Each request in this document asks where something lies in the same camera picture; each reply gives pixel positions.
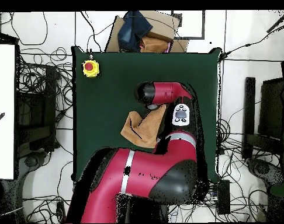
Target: cable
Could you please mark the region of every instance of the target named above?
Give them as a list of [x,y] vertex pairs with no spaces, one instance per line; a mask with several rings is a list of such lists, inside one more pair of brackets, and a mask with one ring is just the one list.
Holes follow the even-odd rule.
[[2,33],[2,13],[0,12],[0,33]]
[[[55,201],[56,199],[57,199],[57,197],[55,197],[54,199],[52,199],[52,200],[50,200],[50,201],[44,200],[39,206],[37,206],[37,207],[32,211],[32,213],[28,214],[28,216],[26,217],[26,222],[27,222],[27,223],[30,223],[30,220],[31,220],[31,218],[33,217],[33,215],[39,213],[39,214],[43,217],[44,220],[40,220],[40,221],[38,221],[38,222],[44,221],[44,224],[47,224],[47,222],[50,221],[51,224],[54,224],[54,222],[53,222],[53,220],[52,220],[52,217],[53,217],[53,216],[57,216],[57,213],[53,213],[53,212],[51,211],[50,206],[49,206],[49,203]],[[47,213],[49,214],[48,220],[45,218],[45,216],[43,215],[42,212],[47,212]]]
[[61,146],[61,148],[63,148],[67,153],[69,153],[70,155],[74,155],[73,153],[71,153],[71,152],[69,152],[68,150],[66,150],[59,142],[58,142],[58,144]]
[[47,26],[46,16],[44,15],[44,12],[42,12],[42,13],[43,13],[44,21],[46,22],[46,36],[45,36],[43,42],[42,42],[42,43],[39,43],[39,44],[24,44],[24,43],[23,43],[23,41],[20,39],[18,33],[15,31],[15,29],[14,29],[14,27],[13,27],[13,17],[14,17],[14,14],[15,14],[15,13],[12,14],[12,17],[11,17],[11,27],[12,27],[13,31],[15,32],[15,34],[17,35],[17,37],[18,37],[20,43],[23,44],[24,46],[40,46],[40,45],[44,44],[44,42],[46,42],[48,26]]
[[221,142],[225,142],[230,135],[229,123],[226,120],[219,119],[217,121],[217,126],[218,124],[220,125],[219,137],[221,138]]
[[[27,48],[23,50],[39,50],[47,57],[50,58],[50,62],[46,65],[50,65],[56,68],[56,71],[59,75],[59,83],[56,82],[56,111],[61,113],[60,117],[57,119],[57,123],[60,122],[62,117],[66,116],[66,111],[72,107],[72,100],[67,96],[68,92],[71,91],[71,79],[72,75],[66,70],[68,67],[72,66],[72,63],[65,62],[60,64],[55,64],[54,62],[61,62],[66,59],[67,53],[66,50],[62,47],[59,47],[55,51],[51,53],[51,55],[46,54],[43,50],[39,48]],[[20,57],[20,87],[19,91],[21,93],[35,93],[35,94],[43,94],[45,89],[45,81],[46,81],[46,65],[42,65],[43,59],[41,59],[40,64],[28,64],[24,61],[22,57]],[[59,109],[58,102],[59,97],[61,98],[63,109]]]
[[61,171],[60,171],[60,179],[59,179],[59,183],[58,183],[58,186],[57,186],[57,194],[58,194],[58,197],[59,197],[59,185],[60,185],[60,182],[61,182],[62,171],[63,171],[63,169],[64,169],[68,164],[70,164],[70,163],[72,163],[72,162],[73,162],[73,161],[70,161],[70,162],[66,163],[66,164],[62,167],[62,169],[61,169]]
[[48,164],[50,163],[50,160],[51,160],[51,154],[52,154],[52,152],[50,152],[49,161],[48,161],[46,164],[42,165],[41,167],[44,167],[44,166],[46,166],[46,165],[48,165]]
[[68,128],[56,128],[56,130],[69,130],[69,131],[73,131],[74,129],[68,129]]
[[229,54],[231,54],[232,52],[237,51],[237,50],[239,50],[239,49],[241,49],[241,48],[243,48],[243,47],[249,47],[249,46],[252,46],[252,45],[255,45],[255,44],[258,44],[258,43],[262,42],[262,41],[263,41],[264,39],[266,39],[270,34],[274,33],[275,31],[280,31],[280,30],[282,30],[282,29],[284,29],[284,25],[281,26],[281,27],[278,27],[277,29],[274,29],[273,31],[271,31],[270,33],[268,33],[264,38],[262,38],[260,41],[257,41],[257,42],[254,42],[254,43],[249,43],[249,44],[244,44],[244,45],[242,45],[242,46],[240,46],[240,47],[238,47],[238,48],[236,48],[236,49],[233,49],[233,50],[231,50],[231,51],[229,51],[229,52],[224,52],[224,53],[222,53],[222,55],[220,56],[219,61],[224,60],[225,58],[228,57]]
[[255,193],[255,192],[257,192],[257,191],[260,191],[260,192],[262,192],[262,193],[265,193],[267,196],[268,196],[268,193],[267,192],[265,192],[265,191],[263,191],[263,190],[260,190],[260,189],[257,189],[257,190],[254,190],[254,191],[251,191],[250,193],[249,193],[249,197],[248,197],[248,204],[249,204],[249,210],[250,210],[250,214],[251,214],[251,216],[253,217],[253,219],[254,219],[254,221],[256,221],[256,222],[259,222],[255,217],[254,217],[254,215],[253,215],[253,213],[252,213],[252,208],[251,208],[251,203],[250,203],[250,198],[251,198],[251,195],[253,194],[253,193]]
[[235,115],[236,113],[238,113],[239,111],[241,111],[241,110],[243,110],[243,109],[245,109],[245,107],[243,107],[242,109],[240,109],[240,110],[236,111],[235,113],[233,113],[233,114],[230,116],[230,118],[229,118],[229,120],[228,120],[228,123],[230,122],[230,120],[231,120],[231,118],[232,118],[233,115]]
[[12,210],[12,211],[9,211],[9,212],[7,212],[7,213],[0,214],[0,216],[5,216],[5,215],[8,215],[8,214],[11,214],[11,213],[13,213],[13,212],[19,211],[19,210],[22,209],[22,208],[23,208],[23,206],[20,207],[20,208],[18,208],[18,209],[14,209],[14,210]]
[[205,205],[207,206],[207,208],[209,209],[209,211],[212,213],[212,215],[215,217],[215,219],[217,219],[217,220],[220,221],[220,222],[225,222],[224,220],[219,219],[219,218],[217,217],[217,215],[212,211],[212,209],[210,208],[210,206],[209,206],[207,203],[205,203]]
[[6,24],[6,23],[11,22],[13,14],[12,14],[11,12],[8,12],[8,13],[10,14],[11,19],[10,19],[9,21],[7,21],[7,22],[0,23],[0,27],[1,27],[2,25]]
[[[101,34],[103,31],[105,31],[108,27],[110,27],[110,26],[113,25],[113,24],[114,24],[114,22],[112,22],[110,25],[106,26],[106,27],[105,27],[102,31],[100,31],[99,33],[94,34],[94,36]],[[87,50],[88,50],[89,41],[90,41],[90,39],[91,39],[92,36],[93,36],[93,34],[90,35],[89,38],[88,38],[88,41],[87,41]]]
[[38,201],[38,200],[45,200],[45,201],[54,201],[54,199],[47,199],[49,197],[55,197],[55,198],[59,198],[60,200],[62,200],[63,202],[65,202],[68,206],[70,205],[67,201],[70,200],[65,200],[63,197],[61,196],[57,196],[57,195],[49,195],[49,196],[40,196],[40,197],[34,197],[34,198],[23,198],[22,201]]
[[83,12],[81,11],[81,15],[83,16],[83,18],[86,20],[86,22],[91,26],[92,28],[92,31],[93,31],[93,40],[94,42],[98,45],[99,47],[99,51],[102,53],[102,49],[101,49],[101,46],[98,44],[98,42],[95,40],[95,32],[94,32],[94,28],[92,26],[92,24],[90,23],[90,21],[86,18],[86,16],[83,14]]

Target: black cable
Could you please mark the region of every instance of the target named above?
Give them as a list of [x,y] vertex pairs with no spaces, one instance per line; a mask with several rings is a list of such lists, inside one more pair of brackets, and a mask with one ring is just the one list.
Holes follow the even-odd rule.
[[217,215],[212,211],[210,205],[208,205],[207,203],[204,203],[204,204],[207,206],[207,208],[209,209],[209,211],[213,214],[213,216],[215,217],[215,219],[217,219],[217,220],[220,221],[220,222],[225,222],[224,220],[219,219],[219,218],[217,217]]
[[[221,135],[222,137],[227,137],[228,133],[230,133],[230,131],[227,132],[227,130],[230,130],[229,123],[228,123],[228,127],[226,127],[225,130],[224,130],[224,126],[222,127],[222,125],[221,125],[220,132],[221,132],[221,134],[222,134],[222,135]],[[232,138],[228,138],[228,139],[229,139],[229,140],[232,140],[232,142],[226,140],[225,142],[222,143],[222,144],[223,144],[222,147],[224,147],[224,150],[227,151],[227,156],[228,156],[228,159],[224,162],[223,169],[224,169],[225,164],[226,164],[226,162],[227,162],[228,160],[229,160],[229,163],[228,163],[228,165],[227,165],[227,167],[226,167],[226,171],[225,171],[225,172],[222,171],[223,174],[222,174],[222,176],[221,176],[221,179],[224,179],[225,177],[231,177],[231,178],[234,180],[234,183],[237,183],[238,186],[239,186],[239,188],[240,188],[240,190],[241,190],[242,197],[234,198],[234,199],[231,200],[231,202],[234,201],[234,200],[239,200],[239,198],[242,198],[242,199],[244,200],[244,202],[242,202],[242,201],[239,200],[240,202],[243,203],[243,207],[231,211],[231,213],[228,214],[228,215],[225,216],[225,217],[226,217],[226,219],[227,219],[229,222],[232,222],[232,221],[233,221],[233,222],[238,222],[238,219],[237,219],[237,217],[235,216],[235,214],[247,216],[247,219],[245,220],[246,222],[249,221],[250,216],[252,216],[252,217],[256,220],[256,218],[255,218],[255,216],[254,216],[254,215],[256,215],[256,214],[254,213],[254,211],[255,211],[255,212],[258,212],[258,209],[259,209],[259,208],[258,208],[256,205],[253,205],[254,202],[250,199],[250,196],[252,195],[253,192],[250,193],[249,197],[245,197],[245,196],[244,196],[244,193],[243,193],[243,189],[241,188],[241,186],[240,186],[239,183],[238,183],[239,179],[236,180],[236,179],[234,179],[234,178],[231,176],[231,165],[233,165],[233,167],[235,167],[235,168],[238,170],[238,172],[239,172],[239,174],[240,174],[240,178],[241,178],[241,173],[240,173],[240,171],[239,171],[239,168],[241,168],[242,166],[247,166],[246,163],[245,163],[245,160],[241,160],[240,158],[238,158],[238,157],[235,155],[235,154],[241,155],[239,149],[241,149],[242,143],[241,143],[240,141],[237,141],[237,140],[232,139]],[[230,145],[233,145],[234,147],[233,147],[233,148],[226,148],[226,147],[224,146],[224,144],[230,144]],[[253,154],[253,155],[252,155],[254,158],[272,155],[272,154],[265,154],[266,152],[265,152],[264,150],[261,150],[261,149],[255,148],[255,147],[254,147],[254,150],[257,151],[256,154]],[[236,164],[236,162],[240,162],[242,165],[241,165],[240,167],[238,167],[237,164]],[[244,209],[244,208],[246,208],[246,207],[249,208],[249,211],[250,211],[251,214],[244,213],[244,212],[239,212],[240,210],[242,210],[242,209]]]
[[68,129],[68,128],[56,128],[56,130],[69,130],[69,131],[73,131],[74,129]]
[[[72,64],[69,62],[61,63],[61,64],[55,64],[54,61],[63,61],[67,57],[66,50],[62,47],[59,47],[55,51],[53,51],[50,54],[46,54],[43,50],[39,48],[27,48],[24,50],[39,50],[46,56],[50,58],[50,62],[48,62],[46,65],[54,66],[60,76],[61,84],[56,82],[56,110],[61,113],[60,120],[63,116],[66,116],[66,111],[71,108],[72,106],[72,100],[67,97],[67,93],[71,91],[71,79],[72,75],[66,70],[66,67],[70,67]],[[20,69],[20,89],[19,91],[21,93],[36,93],[36,94],[42,94],[44,92],[45,87],[45,80],[46,80],[46,67],[44,65],[36,65],[36,64],[28,64],[24,61],[24,59],[21,57],[21,69]],[[58,98],[61,98],[61,101],[63,103],[63,109],[60,110],[58,108]]]
[[14,14],[15,14],[15,13],[12,14],[12,17],[11,17],[11,27],[12,27],[13,31],[15,32],[15,34],[17,35],[17,37],[18,37],[20,43],[23,44],[24,46],[40,46],[40,45],[44,44],[44,42],[46,42],[47,32],[48,32],[48,26],[47,26],[46,16],[44,15],[44,12],[42,12],[42,13],[43,13],[44,21],[46,22],[46,36],[45,36],[43,42],[42,42],[42,43],[39,43],[39,44],[24,44],[24,43],[23,43],[23,41],[20,39],[19,35],[17,34],[17,32],[15,31],[15,29],[14,29],[14,27],[13,27],[13,17],[14,17]]
[[0,12],[0,33],[2,33],[2,13]]
[[228,120],[228,123],[230,122],[230,120],[231,120],[231,118],[232,118],[233,115],[235,115],[236,113],[238,113],[239,111],[241,111],[241,110],[243,110],[243,109],[245,109],[245,107],[243,107],[242,109],[240,109],[240,110],[236,111],[235,113],[233,113],[233,114],[230,116],[230,118],[229,118],[229,120]]
[[[101,34],[103,31],[105,31],[108,27],[110,27],[110,26],[113,25],[113,24],[114,24],[114,22],[111,23],[110,25],[106,26],[106,27],[105,27],[102,31],[100,31],[99,33],[94,34],[94,36]],[[88,50],[89,41],[90,41],[90,39],[91,39],[92,36],[93,36],[93,34],[90,35],[89,38],[88,38],[88,41],[87,41],[87,50]]]
[[175,206],[168,214],[171,214],[178,207],[179,207],[179,205]]
[[227,58],[229,54],[231,54],[232,52],[237,51],[237,50],[239,50],[239,49],[241,49],[241,48],[243,48],[243,47],[249,47],[249,46],[252,46],[252,45],[255,45],[255,44],[258,44],[258,43],[262,42],[262,41],[265,40],[270,34],[274,33],[275,31],[280,31],[280,30],[282,30],[282,29],[284,29],[284,25],[281,26],[281,27],[278,27],[277,29],[274,29],[273,31],[271,31],[270,33],[268,33],[264,38],[262,38],[260,41],[257,41],[257,42],[254,42],[254,43],[249,43],[249,44],[244,44],[244,45],[242,45],[242,46],[240,46],[240,47],[238,47],[238,48],[236,48],[236,49],[233,49],[233,50],[231,50],[231,51],[229,51],[229,52],[224,52],[224,53],[222,54],[222,56],[221,56],[221,60]]
[[73,153],[71,153],[70,151],[68,151],[68,150],[66,150],[59,142],[58,142],[58,144],[60,145],[60,147],[61,148],[63,148],[67,153],[69,153],[70,155],[74,155]]
[[263,190],[260,190],[260,189],[257,189],[257,190],[254,190],[254,191],[251,191],[251,192],[249,193],[249,197],[248,197],[248,204],[249,204],[250,214],[251,214],[251,216],[253,217],[254,221],[259,222],[259,221],[258,221],[258,220],[254,217],[254,215],[253,215],[253,213],[252,213],[252,208],[251,208],[251,203],[250,203],[251,195],[252,195],[253,193],[257,192],[257,191],[260,191],[260,192],[262,192],[262,193],[265,193],[267,196],[268,196],[268,193],[267,193],[267,192],[265,192],[265,191],[263,191]]
[[227,138],[229,137],[230,126],[229,126],[229,123],[226,120],[223,120],[222,118],[217,121],[217,126],[218,125],[220,126],[219,137],[221,138],[221,143],[222,143],[222,142],[225,142]]
[[70,164],[70,163],[72,163],[72,162],[73,162],[73,161],[66,163],[66,164],[61,168],[59,183],[58,183],[58,186],[57,186],[57,194],[58,194],[58,197],[59,197],[59,185],[60,185],[60,182],[61,182],[62,171],[63,171],[63,169],[64,169],[68,164]]
[[86,18],[86,16],[83,14],[82,11],[81,11],[81,15],[82,15],[83,18],[86,20],[86,22],[91,26],[92,31],[93,31],[93,40],[94,40],[94,42],[98,45],[99,51],[100,51],[100,52],[103,52],[102,49],[101,49],[101,46],[100,46],[100,45],[98,44],[98,42],[95,40],[95,32],[94,32],[94,28],[93,28],[92,24],[91,24],[90,21]]
[[9,21],[7,21],[7,22],[0,23],[0,27],[1,27],[2,25],[6,24],[6,23],[11,22],[13,14],[10,13],[10,12],[8,12],[8,13],[10,14],[11,19],[10,19]]
[[201,119],[201,113],[200,113],[200,107],[198,103],[198,97],[197,94],[193,88],[193,86],[190,83],[187,83],[188,85],[188,91],[193,96],[193,105],[194,105],[194,114],[195,114],[195,120],[196,120],[196,142],[198,144],[196,148],[196,155],[198,159],[198,164],[201,166],[198,167],[198,177],[196,180],[196,190],[192,196],[192,204],[198,204],[201,203],[207,192],[209,191],[209,180],[207,178],[207,163],[205,159],[205,140],[204,140],[204,134],[203,134],[203,128],[202,128],[202,119]]
[[48,164],[50,163],[50,160],[51,160],[51,154],[52,154],[52,152],[50,152],[49,161],[48,161],[46,164],[42,165],[41,167],[44,167],[44,166],[46,166],[46,165],[48,165]]
[[57,196],[57,195],[40,196],[40,197],[34,197],[34,198],[23,198],[22,201],[35,201],[35,200],[54,201],[54,200],[56,200],[56,198],[59,198],[60,200],[62,200],[63,202],[65,202],[68,206],[70,205],[70,204],[67,202],[67,201],[70,201],[70,200],[65,200],[63,197]]
[[[39,214],[43,217],[44,220],[39,220],[39,221],[37,221],[37,222],[35,222],[35,223],[44,221],[44,224],[47,224],[47,221],[50,220],[51,224],[54,224],[54,222],[53,222],[53,220],[52,220],[52,217],[53,217],[53,216],[56,216],[57,219],[58,219],[58,221],[59,221],[59,216],[60,216],[60,215],[58,215],[57,212],[54,213],[54,212],[51,211],[50,206],[49,206],[49,203],[51,203],[51,202],[53,202],[53,201],[57,201],[58,198],[60,198],[60,199],[63,200],[63,201],[64,201],[64,199],[63,199],[62,197],[60,197],[60,196],[48,196],[48,197],[55,197],[55,198],[43,200],[43,202],[42,202],[39,206],[37,206],[37,207],[32,211],[32,213],[28,214],[28,216],[26,217],[26,222],[27,222],[27,223],[30,223],[30,220],[31,220],[32,216],[33,216],[34,214],[37,214],[37,213],[39,213]],[[35,198],[23,199],[23,201],[34,200],[34,199],[35,199]],[[42,212],[47,212],[47,213],[49,214],[48,220],[45,218],[45,216],[43,215]]]

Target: black border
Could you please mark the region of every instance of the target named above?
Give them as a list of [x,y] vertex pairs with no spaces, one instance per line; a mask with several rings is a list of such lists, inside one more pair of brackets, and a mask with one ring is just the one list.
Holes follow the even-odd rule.
[[[106,45],[106,48],[108,46],[110,42],[110,39],[108,40],[107,42],[107,45]],[[73,113],[74,113],[74,120],[73,120],[73,147],[74,147],[74,155],[73,155],[73,163],[72,163],[72,166],[73,166],[73,171],[72,171],[72,175],[71,175],[71,180],[73,182],[78,182],[79,180],[76,180],[76,177],[77,177],[77,97],[76,97],[76,94],[77,94],[77,85],[75,83],[75,80],[76,80],[76,56],[75,56],[75,48],[78,48],[82,51],[82,53],[86,54],[86,55],[89,55],[90,53],[89,52],[85,52],[80,46],[72,46],[71,47],[71,54],[72,54],[72,79],[71,79],[71,84],[72,84],[72,106],[73,106]],[[220,54],[222,53],[222,48],[220,47],[215,47],[215,48],[212,48],[209,52],[207,53],[201,53],[201,52],[185,52],[187,54],[211,54],[213,53],[214,51],[216,51],[217,49],[220,50]],[[216,61],[216,65],[217,65],[217,73],[218,75],[220,74],[220,71],[218,71],[218,67],[219,67],[219,63],[218,63],[218,60]],[[218,99],[220,98],[220,91],[221,91],[221,77],[220,76],[217,76],[218,77],[218,85],[217,85],[217,97]],[[216,117],[218,120],[220,120],[220,102],[217,102],[217,108],[219,109],[218,113],[216,114]],[[220,139],[219,135],[220,135],[220,130],[219,130],[220,127],[217,126],[216,128],[216,131],[217,131],[217,137],[216,137],[216,149],[217,151],[219,152],[220,150],[220,143],[218,142],[218,140]],[[217,156],[217,158],[215,159],[215,168],[217,168],[219,166],[219,159],[218,159],[219,156]],[[219,177],[219,181],[220,181],[220,175],[218,174],[218,172],[216,171],[215,169],[215,174]]]
[[18,165],[18,89],[19,89],[19,76],[20,76],[20,48],[18,45],[19,39],[9,36],[7,34],[0,33],[0,44],[10,44],[15,46],[15,73],[14,73],[14,123],[13,123],[13,179],[0,178],[0,180],[16,180],[19,176],[19,165]]

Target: red robot arm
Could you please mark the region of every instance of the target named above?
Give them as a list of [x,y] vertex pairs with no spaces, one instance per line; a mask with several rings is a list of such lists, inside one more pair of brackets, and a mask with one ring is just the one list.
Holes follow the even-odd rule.
[[76,183],[67,223],[116,223],[118,193],[173,205],[192,197],[197,163],[191,94],[178,82],[146,82],[138,85],[135,97],[143,104],[170,103],[154,153],[125,148],[95,152]]

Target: brown cloth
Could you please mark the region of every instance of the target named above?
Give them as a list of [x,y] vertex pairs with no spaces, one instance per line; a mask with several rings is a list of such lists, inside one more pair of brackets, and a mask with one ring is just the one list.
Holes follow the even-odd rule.
[[144,36],[141,40],[140,47],[141,53],[163,53],[168,48],[168,43],[164,40]]
[[121,135],[139,147],[154,148],[165,110],[166,105],[162,105],[158,109],[150,111],[144,119],[136,111],[129,112]]

